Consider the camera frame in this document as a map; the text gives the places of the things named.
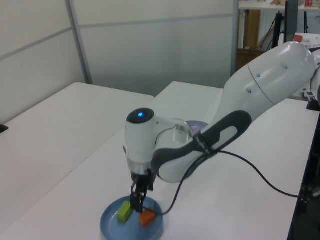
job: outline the floor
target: floor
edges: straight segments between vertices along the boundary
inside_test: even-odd
[[[320,197],[297,206],[287,240],[320,240]]]
[[[320,240],[320,117],[287,240]]]

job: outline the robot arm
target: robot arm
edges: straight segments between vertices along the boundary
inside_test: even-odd
[[[126,156],[134,181],[131,207],[142,211],[156,176],[166,182],[180,182],[198,158],[205,156],[189,175],[301,86],[311,81],[310,88],[319,99],[320,80],[315,74],[318,62],[297,42],[266,52],[229,79],[214,119],[194,136],[182,120],[164,118],[147,108],[132,112],[125,125]]]

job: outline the green block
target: green block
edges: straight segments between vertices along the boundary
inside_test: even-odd
[[[133,209],[130,207],[129,201],[124,201],[118,212],[116,213],[116,218],[119,222],[126,223],[133,212]]]

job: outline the blue plate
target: blue plate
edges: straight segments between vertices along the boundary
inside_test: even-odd
[[[100,229],[107,240],[158,240],[164,232],[164,217],[155,216],[153,222],[142,227],[139,222],[139,213],[133,210],[126,223],[119,222],[117,212],[124,201],[130,202],[130,196],[122,197],[113,202],[102,214]],[[152,207],[162,213],[160,205],[150,197],[146,197],[144,207]]]
[[[208,125],[208,123],[205,123],[203,121],[186,121],[186,123],[189,124],[192,128],[193,135],[195,135],[197,132],[200,132]]]

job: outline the toy block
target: toy block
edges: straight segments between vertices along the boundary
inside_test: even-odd
[[[118,212],[116,213],[116,218],[119,222],[126,223],[133,212],[131,209],[131,203],[129,201],[124,201]]]
[[[142,227],[147,226],[150,224],[153,220],[155,220],[156,215],[152,211],[144,210],[142,213],[139,214],[139,222],[142,225]]]

